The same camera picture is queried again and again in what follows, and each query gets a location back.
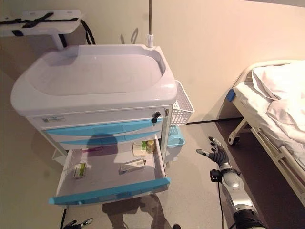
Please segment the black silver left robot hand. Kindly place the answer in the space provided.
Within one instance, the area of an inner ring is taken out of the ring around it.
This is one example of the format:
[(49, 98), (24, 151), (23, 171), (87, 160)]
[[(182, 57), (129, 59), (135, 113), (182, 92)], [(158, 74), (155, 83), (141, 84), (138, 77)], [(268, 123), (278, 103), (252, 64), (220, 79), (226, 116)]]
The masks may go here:
[(77, 223), (77, 220), (73, 220), (66, 224), (63, 229), (83, 229), (84, 227), (90, 225), (93, 222), (93, 218), (86, 219), (81, 223)]

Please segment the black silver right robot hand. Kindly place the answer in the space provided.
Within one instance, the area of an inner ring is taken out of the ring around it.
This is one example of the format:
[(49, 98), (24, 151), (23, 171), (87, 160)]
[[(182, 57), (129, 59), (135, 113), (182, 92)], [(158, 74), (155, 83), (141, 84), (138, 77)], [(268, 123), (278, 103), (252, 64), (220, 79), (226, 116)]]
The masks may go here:
[(220, 141), (212, 136), (208, 137), (210, 140), (210, 145), (212, 146), (211, 151), (208, 152), (202, 149), (196, 149), (196, 152), (200, 155), (203, 155), (213, 162), (215, 162), (219, 167), (222, 167), (224, 165), (229, 165), (229, 157), (227, 155), (227, 152), (225, 151), (223, 145), (220, 143)]

